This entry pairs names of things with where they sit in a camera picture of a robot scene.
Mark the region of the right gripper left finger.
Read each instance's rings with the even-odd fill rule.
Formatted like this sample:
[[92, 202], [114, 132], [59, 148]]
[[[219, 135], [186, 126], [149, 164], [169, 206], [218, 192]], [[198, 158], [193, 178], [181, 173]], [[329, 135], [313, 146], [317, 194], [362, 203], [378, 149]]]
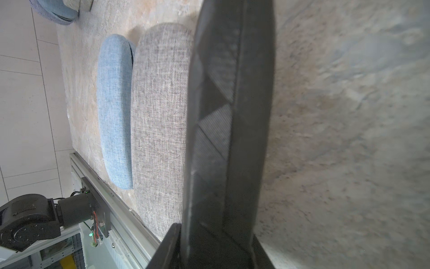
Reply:
[[146, 269], [181, 269], [181, 224], [173, 223]]

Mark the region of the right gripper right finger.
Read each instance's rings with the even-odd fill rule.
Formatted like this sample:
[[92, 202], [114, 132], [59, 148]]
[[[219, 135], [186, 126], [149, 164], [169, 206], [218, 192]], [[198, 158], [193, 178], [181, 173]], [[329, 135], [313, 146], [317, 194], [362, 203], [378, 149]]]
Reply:
[[256, 235], [253, 236], [252, 241], [252, 260], [253, 269], [275, 269], [272, 261], [268, 257], [261, 243], [258, 241]]

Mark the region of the black tan case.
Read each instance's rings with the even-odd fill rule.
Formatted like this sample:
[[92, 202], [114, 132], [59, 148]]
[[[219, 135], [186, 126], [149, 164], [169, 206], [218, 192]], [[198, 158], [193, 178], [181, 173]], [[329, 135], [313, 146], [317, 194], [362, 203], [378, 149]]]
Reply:
[[188, 79], [185, 269], [254, 269], [275, 66], [272, 1], [204, 1]]

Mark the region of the beige glasses case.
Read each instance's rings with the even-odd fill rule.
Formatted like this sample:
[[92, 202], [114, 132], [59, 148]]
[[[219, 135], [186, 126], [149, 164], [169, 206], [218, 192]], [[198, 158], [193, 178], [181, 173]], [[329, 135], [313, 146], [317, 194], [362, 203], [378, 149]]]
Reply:
[[137, 212], [163, 240], [181, 222], [188, 73], [193, 36], [178, 23], [146, 30], [135, 50], [131, 155]]

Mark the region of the blue case pink glasses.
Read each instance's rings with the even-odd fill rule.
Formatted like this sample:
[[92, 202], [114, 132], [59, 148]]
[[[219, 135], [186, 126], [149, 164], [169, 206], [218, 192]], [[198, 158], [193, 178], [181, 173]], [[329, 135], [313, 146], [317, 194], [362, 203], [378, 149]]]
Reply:
[[101, 149], [109, 179], [133, 188], [131, 91], [135, 46], [122, 35], [103, 41], [97, 63], [96, 98]]

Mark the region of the purple fabric glasses case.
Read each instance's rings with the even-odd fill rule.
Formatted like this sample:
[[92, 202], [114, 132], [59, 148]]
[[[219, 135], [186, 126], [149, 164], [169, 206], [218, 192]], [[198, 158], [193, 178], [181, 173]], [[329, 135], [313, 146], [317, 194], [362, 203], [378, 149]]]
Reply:
[[51, 22], [54, 22], [54, 23], [59, 24], [59, 25], [69, 25], [69, 24], [71, 24], [73, 22], [73, 20], [72, 21], [65, 20], [65, 19], [62, 19], [62, 18], [60, 18], [60, 17], [58, 17], [56, 15], [53, 15], [53, 14], [49, 13], [47, 10], [45, 10], [40, 5], [40, 3], [38, 2], [38, 0], [30, 0], [29, 2], [30, 2], [30, 5], [31, 5], [32, 9], [36, 13], [38, 13], [41, 17], [43, 17], [43, 18], [45, 18], [45, 19], [47, 19], [47, 20], [49, 20]]

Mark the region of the tan blue glasses case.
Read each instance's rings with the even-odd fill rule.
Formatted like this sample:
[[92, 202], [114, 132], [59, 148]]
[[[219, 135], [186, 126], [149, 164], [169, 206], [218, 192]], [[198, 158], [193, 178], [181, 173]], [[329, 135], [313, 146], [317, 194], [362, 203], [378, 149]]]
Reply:
[[78, 11], [66, 6], [62, 0], [39, 0], [39, 4], [57, 19], [72, 22], [78, 18]]

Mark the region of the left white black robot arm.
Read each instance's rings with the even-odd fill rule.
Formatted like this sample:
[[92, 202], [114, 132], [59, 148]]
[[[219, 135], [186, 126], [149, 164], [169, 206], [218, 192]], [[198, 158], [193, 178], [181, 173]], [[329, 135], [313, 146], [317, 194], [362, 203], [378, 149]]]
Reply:
[[90, 193], [57, 202], [40, 194], [14, 198], [1, 206], [1, 247], [23, 252], [37, 241], [58, 238], [62, 228], [91, 219], [94, 211]]

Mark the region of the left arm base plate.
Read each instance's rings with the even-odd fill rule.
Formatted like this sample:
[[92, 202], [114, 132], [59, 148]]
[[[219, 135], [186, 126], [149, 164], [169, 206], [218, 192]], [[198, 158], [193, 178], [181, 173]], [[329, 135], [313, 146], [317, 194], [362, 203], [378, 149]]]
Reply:
[[86, 177], [81, 178], [82, 186], [85, 189], [85, 193], [90, 193], [92, 198], [92, 206], [94, 208], [95, 224], [97, 225], [98, 235], [102, 235], [103, 238], [109, 237], [111, 231], [110, 221], [110, 208], [101, 194], [98, 193], [97, 189], [91, 184]]

